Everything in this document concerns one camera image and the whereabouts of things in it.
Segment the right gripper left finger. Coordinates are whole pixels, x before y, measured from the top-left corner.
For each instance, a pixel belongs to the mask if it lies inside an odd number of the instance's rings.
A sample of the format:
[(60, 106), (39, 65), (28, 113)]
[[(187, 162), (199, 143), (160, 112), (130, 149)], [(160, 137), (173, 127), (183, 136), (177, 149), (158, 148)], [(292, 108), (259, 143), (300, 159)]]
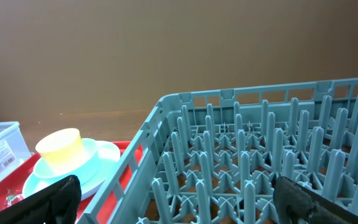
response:
[(80, 181), (69, 175), (0, 211), (0, 224), (74, 223), (80, 202)]

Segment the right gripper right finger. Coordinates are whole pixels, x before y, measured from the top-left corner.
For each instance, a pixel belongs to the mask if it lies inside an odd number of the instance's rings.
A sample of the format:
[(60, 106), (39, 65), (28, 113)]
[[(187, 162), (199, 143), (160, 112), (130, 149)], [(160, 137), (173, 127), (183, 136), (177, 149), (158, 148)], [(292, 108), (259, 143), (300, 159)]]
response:
[(277, 179), (273, 202), (281, 224), (358, 223), (358, 185), (348, 208), (318, 195), (314, 191), (281, 176)]

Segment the light blue small bowl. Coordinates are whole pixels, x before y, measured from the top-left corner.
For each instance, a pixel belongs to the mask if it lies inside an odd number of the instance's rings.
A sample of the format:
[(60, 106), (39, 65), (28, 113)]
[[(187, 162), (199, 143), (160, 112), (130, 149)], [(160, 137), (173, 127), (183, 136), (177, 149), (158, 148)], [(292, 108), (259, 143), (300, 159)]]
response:
[(45, 159), (41, 158), (36, 162), (33, 173), (40, 180), (48, 184), (53, 184), (69, 175), (75, 175), (79, 179), (80, 184), (83, 185), (100, 168), (100, 159), (94, 139), (83, 138), (82, 143), (85, 149), (84, 156), (78, 156), (73, 162), (69, 162), (67, 166), (58, 171), (52, 170)]

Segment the red snack wrapper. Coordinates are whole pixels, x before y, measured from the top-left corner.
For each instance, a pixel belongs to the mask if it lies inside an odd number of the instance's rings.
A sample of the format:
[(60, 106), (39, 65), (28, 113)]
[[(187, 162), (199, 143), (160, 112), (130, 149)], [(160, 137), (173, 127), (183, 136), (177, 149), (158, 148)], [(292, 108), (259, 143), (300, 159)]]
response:
[(4, 208), (8, 208), (8, 207), (20, 202), (23, 199), (24, 199), (24, 196), (20, 190), (9, 189), (7, 191), (7, 197), (5, 199)]

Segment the yellow plastic cup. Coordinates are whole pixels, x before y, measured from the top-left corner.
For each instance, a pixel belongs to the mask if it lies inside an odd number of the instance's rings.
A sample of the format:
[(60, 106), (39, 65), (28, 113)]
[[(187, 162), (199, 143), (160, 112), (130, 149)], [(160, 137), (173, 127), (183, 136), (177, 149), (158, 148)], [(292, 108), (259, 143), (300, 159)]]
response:
[(41, 139), (35, 150), (56, 173), (69, 172), (87, 160), (80, 131), (66, 128)]

